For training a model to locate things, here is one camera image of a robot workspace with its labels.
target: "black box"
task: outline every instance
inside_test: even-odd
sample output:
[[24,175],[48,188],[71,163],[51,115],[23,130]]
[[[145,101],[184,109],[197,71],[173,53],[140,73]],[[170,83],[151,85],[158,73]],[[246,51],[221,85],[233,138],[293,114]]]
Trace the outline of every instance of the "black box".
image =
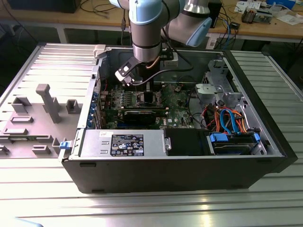
[[220,0],[209,0],[208,8],[210,10],[209,17],[213,20],[211,28],[214,28],[220,13],[222,2]]
[[74,13],[81,0],[8,0],[12,9]]

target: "computer case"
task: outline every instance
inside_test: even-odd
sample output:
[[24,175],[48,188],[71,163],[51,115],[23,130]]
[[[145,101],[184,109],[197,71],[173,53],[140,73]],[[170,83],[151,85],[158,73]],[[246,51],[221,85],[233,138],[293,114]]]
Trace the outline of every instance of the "computer case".
[[216,26],[222,2],[220,0],[209,0],[208,8],[210,10],[209,17],[213,20],[211,28]]
[[[214,149],[227,149],[230,145],[218,144],[214,148],[211,144],[212,139],[207,135],[209,131],[199,126],[178,129],[177,125],[173,125],[173,122],[176,124],[178,121],[173,119],[175,117],[171,119],[170,128],[138,129],[124,126],[109,128],[105,125],[110,121],[106,122],[106,115],[109,114],[109,117],[114,114],[121,115],[128,108],[123,106],[120,112],[113,114],[112,111],[115,110],[112,98],[115,98],[114,104],[116,103],[117,107],[117,103],[121,103],[120,97],[129,100],[127,94],[134,94],[131,90],[128,90],[129,93],[120,91],[119,83],[113,77],[122,62],[133,56],[133,50],[114,46],[103,48],[104,55],[99,59],[98,71],[107,78],[107,83],[112,85],[112,89],[100,93],[99,88],[95,86],[98,79],[91,78],[72,149],[71,151],[61,149],[59,154],[63,167],[82,193],[245,189],[265,174],[280,173],[297,160],[294,151],[243,72],[244,69],[239,66],[237,59],[240,61],[242,58],[239,56],[243,54],[237,52],[234,57],[230,51],[180,50],[194,65],[190,76],[196,81],[201,81],[206,72],[208,85],[215,84],[224,89],[221,93],[215,91],[218,99],[224,100],[229,107],[239,108],[239,111],[245,113],[249,119],[250,128],[259,131],[266,146],[263,143],[254,146],[256,153],[222,155],[219,151],[220,154],[216,155]],[[260,53],[253,55],[265,59]],[[184,65],[184,61],[178,62],[179,67]],[[162,81],[169,84],[169,81],[173,81],[174,75],[166,74],[163,78],[159,76],[155,79],[155,84],[162,84]],[[178,74],[177,78],[185,75],[188,74]],[[96,108],[94,99],[98,94],[100,94],[98,103],[101,107],[97,105]],[[199,94],[202,94],[200,98],[188,101],[193,113],[202,113],[203,110],[199,109],[201,106],[199,99],[206,103],[209,92]],[[106,110],[102,107],[105,102],[111,105],[108,113],[102,112]],[[101,116],[101,121],[90,121],[89,116],[95,110],[97,111],[95,116]],[[100,129],[93,126],[94,122],[101,126]]]

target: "white sticker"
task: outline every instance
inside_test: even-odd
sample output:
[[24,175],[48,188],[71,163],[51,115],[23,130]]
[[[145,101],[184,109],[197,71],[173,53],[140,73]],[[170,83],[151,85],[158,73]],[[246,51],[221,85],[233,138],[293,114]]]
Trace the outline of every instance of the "white sticker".
[[239,13],[244,13],[246,7],[259,9],[261,3],[262,3],[261,1],[255,1],[255,2],[238,1],[234,11]]
[[99,137],[111,137],[113,135],[112,131],[101,131]]

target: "blue latch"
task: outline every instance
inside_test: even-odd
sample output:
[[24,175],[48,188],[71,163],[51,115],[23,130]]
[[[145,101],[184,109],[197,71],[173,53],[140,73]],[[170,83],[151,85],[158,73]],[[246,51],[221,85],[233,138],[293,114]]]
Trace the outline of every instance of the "blue latch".
[[98,97],[99,97],[98,93],[97,92],[93,92],[93,98],[98,98]]
[[256,139],[257,142],[260,141],[260,136],[259,136],[259,134],[255,133],[255,134],[254,134],[254,137],[255,137],[255,139]]
[[211,142],[228,142],[228,137],[226,134],[223,133],[213,133],[210,135]]
[[95,108],[93,108],[93,107],[90,107],[90,108],[89,108],[89,113],[90,113],[90,114],[95,113],[95,111],[96,111],[96,109],[95,109]]
[[61,142],[60,149],[70,150],[72,148],[73,140]]
[[93,117],[94,117],[93,114],[89,114],[89,116],[87,117],[87,119],[90,121],[90,120],[93,120]]
[[86,122],[86,125],[90,128],[90,127],[93,126],[93,123],[92,123],[92,121],[89,121],[89,120],[88,120],[88,121]]

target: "blue drive bracket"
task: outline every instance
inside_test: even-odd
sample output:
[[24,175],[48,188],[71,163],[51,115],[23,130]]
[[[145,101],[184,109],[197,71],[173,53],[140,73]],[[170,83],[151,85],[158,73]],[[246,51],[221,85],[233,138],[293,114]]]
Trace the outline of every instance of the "blue drive bracket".
[[227,135],[223,133],[213,133],[209,138],[211,142],[228,142]]

